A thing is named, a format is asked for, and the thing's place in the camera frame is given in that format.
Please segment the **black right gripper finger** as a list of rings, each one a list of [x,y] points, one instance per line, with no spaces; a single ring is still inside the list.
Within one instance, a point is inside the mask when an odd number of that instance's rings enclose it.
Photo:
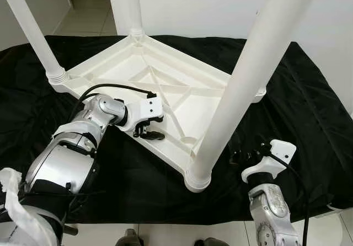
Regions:
[[[229,140],[229,165],[239,165],[241,151],[239,133],[235,131]]]

